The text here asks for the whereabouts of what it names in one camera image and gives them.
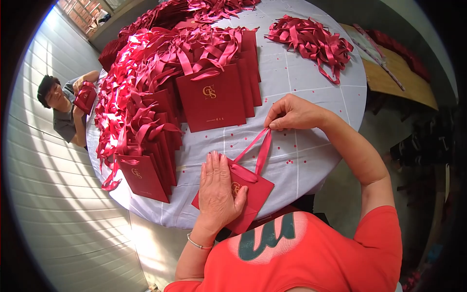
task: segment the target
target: gs monogram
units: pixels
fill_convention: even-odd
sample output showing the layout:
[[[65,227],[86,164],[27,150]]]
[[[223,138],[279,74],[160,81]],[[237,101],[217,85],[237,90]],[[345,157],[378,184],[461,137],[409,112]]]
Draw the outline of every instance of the gs monogram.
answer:
[[[136,168],[132,168],[131,173],[134,174],[138,178],[142,178],[140,172]]]
[[[234,181],[234,182],[232,182],[231,187],[232,187],[232,195],[235,198],[237,196],[237,194],[238,194],[238,191],[242,187],[242,185],[237,183],[236,181]]]
[[[205,95],[205,100],[209,97],[214,99],[217,97],[216,92],[214,91],[214,85],[206,86],[203,88],[203,94]]]

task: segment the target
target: woman in gray shirt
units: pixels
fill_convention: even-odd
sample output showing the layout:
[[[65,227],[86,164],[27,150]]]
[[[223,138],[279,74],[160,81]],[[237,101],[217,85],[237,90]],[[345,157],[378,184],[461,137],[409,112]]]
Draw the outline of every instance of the woman in gray shirt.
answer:
[[[65,83],[60,87],[60,81],[49,75],[42,79],[37,90],[37,99],[46,108],[53,108],[54,130],[68,143],[86,147],[86,115],[73,102],[83,86],[83,82],[96,82],[98,71],[91,71],[81,77]]]

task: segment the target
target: dark hair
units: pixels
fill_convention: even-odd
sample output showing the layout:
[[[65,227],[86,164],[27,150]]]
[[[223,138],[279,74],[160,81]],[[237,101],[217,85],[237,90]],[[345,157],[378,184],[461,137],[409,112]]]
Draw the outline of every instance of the dark hair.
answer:
[[[46,108],[50,107],[47,104],[47,101],[45,100],[45,96],[47,95],[47,93],[49,93],[50,89],[52,88],[52,86],[55,85],[55,83],[60,85],[60,81],[58,81],[58,78],[45,75],[44,78],[42,78],[41,83],[39,84],[39,89],[37,89],[37,99]]]

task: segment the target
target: floor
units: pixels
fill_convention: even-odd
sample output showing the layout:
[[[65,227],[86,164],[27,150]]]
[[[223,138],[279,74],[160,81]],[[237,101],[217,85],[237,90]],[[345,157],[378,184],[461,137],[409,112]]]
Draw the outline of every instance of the floor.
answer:
[[[383,154],[389,147],[407,137],[411,121],[400,122],[397,111],[383,108],[378,115],[366,112],[360,133]],[[402,231],[404,253],[414,231],[410,224],[414,213],[406,206],[405,194],[396,188],[405,183],[402,173],[388,168],[391,175],[396,209]],[[342,161],[329,175],[323,188],[315,196],[314,212],[324,212],[330,225],[346,237],[352,238],[360,219],[360,184]],[[165,228],[130,213],[133,240],[148,283],[163,290],[174,280],[175,267],[186,243],[189,230]]]

